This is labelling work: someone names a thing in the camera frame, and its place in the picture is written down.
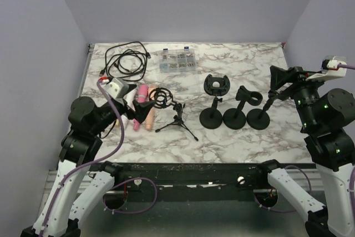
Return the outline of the clip desk stand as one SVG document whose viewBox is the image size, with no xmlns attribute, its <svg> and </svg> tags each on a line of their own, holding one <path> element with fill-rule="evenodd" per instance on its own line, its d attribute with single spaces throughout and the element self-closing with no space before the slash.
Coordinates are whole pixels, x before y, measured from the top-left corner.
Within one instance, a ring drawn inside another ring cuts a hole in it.
<svg viewBox="0 0 355 237">
<path fill-rule="evenodd" d="M 230 108 L 223 114 L 224 124 L 233 130 L 239 130 L 243 128 L 246 124 L 246 116 L 242 111 L 245 104 L 248 103 L 251 106 L 258 106 L 262 100 L 263 96 L 257 91 L 250 91 L 245 86 L 241 85 L 236 93 L 236 101 L 239 104 L 236 108 Z"/>
</svg>

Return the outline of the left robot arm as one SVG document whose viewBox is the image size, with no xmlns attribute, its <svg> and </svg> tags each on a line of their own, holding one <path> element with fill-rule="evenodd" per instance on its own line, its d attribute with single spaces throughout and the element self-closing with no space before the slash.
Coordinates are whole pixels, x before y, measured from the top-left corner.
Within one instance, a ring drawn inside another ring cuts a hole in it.
<svg viewBox="0 0 355 237">
<path fill-rule="evenodd" d="M 142 123 L 155 101 L 129 106 L 124 96 L 136 88 L 121 79 L 100 78 L 97 87 L 107 102 L 97 106 L 91 97 L 81 96 L 70 106 L 70 131 L 61 142 L 58 170 L 45 206 L 32 226 L 22 236 L 79 236 L 85 219 L 99 200 L 111 189 L 122 186 L 120 168 L 107 161 L 122 146 L 121 130 L 117 147 L 97 158 L 103 141 L 101 133 L 115 122 L 128 119 Z"/>
</svg>

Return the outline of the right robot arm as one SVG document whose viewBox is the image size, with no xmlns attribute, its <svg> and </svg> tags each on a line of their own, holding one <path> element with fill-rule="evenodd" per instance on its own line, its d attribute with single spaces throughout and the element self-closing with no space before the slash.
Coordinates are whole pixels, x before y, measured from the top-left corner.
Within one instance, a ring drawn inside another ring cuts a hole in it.
<svg viewBox="0 0 355 237">
<path fill-rule="evenodd" d="M 326 81 L 343 78 L 346 70 L 329 61 L 318 72 L 272 66 L 270 73 L 267 104 L 276 99 L 294 100 L 326 202 L 305 191 L 276 160 L 261 164 L 262 170 L 255 174 L 256 184 L 275 188 L 298 212 L 309 236 L 353 236 L 354 141 L 344 128 L 354 121 L 354 96 L 341 88 L 325 95 L 318 93 Z"/>
</svg>

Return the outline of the white microphone grey head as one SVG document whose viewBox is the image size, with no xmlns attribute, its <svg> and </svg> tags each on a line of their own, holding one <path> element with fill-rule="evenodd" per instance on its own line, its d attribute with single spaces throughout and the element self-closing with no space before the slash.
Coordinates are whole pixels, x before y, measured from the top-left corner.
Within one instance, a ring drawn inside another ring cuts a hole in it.
<svg viewBox="0 0 355 237">
<path fill-rule="evenodd" d="M 137 89 L 132 91 L 131 93 L 129 93 L 126 97 L 125 97 L 125 100 L 126 100 L 126 103 L 128 105 L 129 108 L 131 109 L 134 109 L 134 106 L 133 106 L 133 100 L 135 99 L 135 96 L 136 96 L 136 93 L 137 93 Z M 127 125 L 128 125 L 128 117 L 126 114 L 123 114 L 121 116 L 121 119 L 122 119 L 122 123 L 121 123 L 121 126 L 122 128 L 126 129 Z"/>
</svg>

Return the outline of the shock mount desk stand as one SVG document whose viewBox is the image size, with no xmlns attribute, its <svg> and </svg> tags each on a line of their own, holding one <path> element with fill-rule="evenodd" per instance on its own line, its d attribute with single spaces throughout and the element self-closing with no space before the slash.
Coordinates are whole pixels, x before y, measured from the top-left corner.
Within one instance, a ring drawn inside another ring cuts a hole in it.
<svg viewBox="0 0 355 237">
<path fill-rule="evenodd" d="M 199 115 L 201 125 L 206 129 L 216 129 L 223 121 L 222 114 L 217 106 L 222 102 L 222 97 L 230 90 L 230 80 L 228 76 L 214 77 L 209 74 L 203 83 L 204 91 L 207 95 L 213 96 L 211 107 L 205 108 Z"/>
</svg>

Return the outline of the pink microphone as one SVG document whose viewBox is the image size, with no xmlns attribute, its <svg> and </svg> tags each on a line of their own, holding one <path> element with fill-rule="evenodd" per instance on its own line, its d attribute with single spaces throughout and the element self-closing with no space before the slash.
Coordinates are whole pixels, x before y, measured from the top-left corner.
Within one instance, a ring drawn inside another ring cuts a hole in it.
<svg viewBox="0 0 355 237">
<path fill-rule="evenodd" d="M 133 129 L 135 131 L 138 131 L 140 128 L 141 123 L 145 120 L 145 118 L 148 115 L 148 112 L 146 111 L 146 98 L 148 96 L 148 86 L 146 84 L 142 84 L 138 88 L 138 97 L 137 97 L 137 102 L 138 104 L 138 120 L 134 119 L 133 120 Z"/>
</svg>

